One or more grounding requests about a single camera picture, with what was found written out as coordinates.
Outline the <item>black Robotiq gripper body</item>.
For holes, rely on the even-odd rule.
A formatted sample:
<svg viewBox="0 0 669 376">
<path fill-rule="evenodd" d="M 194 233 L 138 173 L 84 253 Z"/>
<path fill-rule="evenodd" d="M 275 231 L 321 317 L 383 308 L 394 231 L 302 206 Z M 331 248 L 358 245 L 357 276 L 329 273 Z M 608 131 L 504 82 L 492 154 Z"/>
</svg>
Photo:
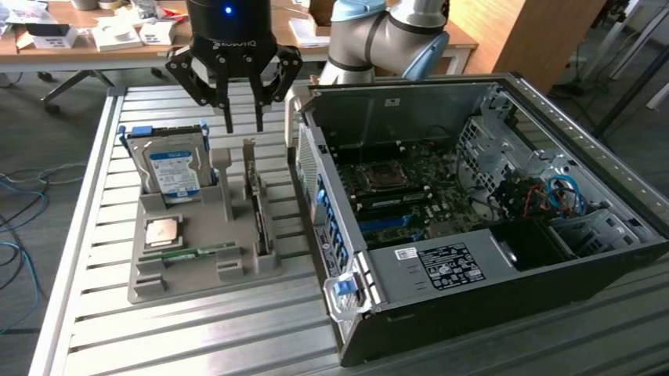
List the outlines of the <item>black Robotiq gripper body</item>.
<svg viewBox="0 0 669 376">
<path fill-rule="evenodd" d="M 261 75 L 277 54 L 270 1 L 188 1 L 192 56 L 219 77 Z"/>
</svg>

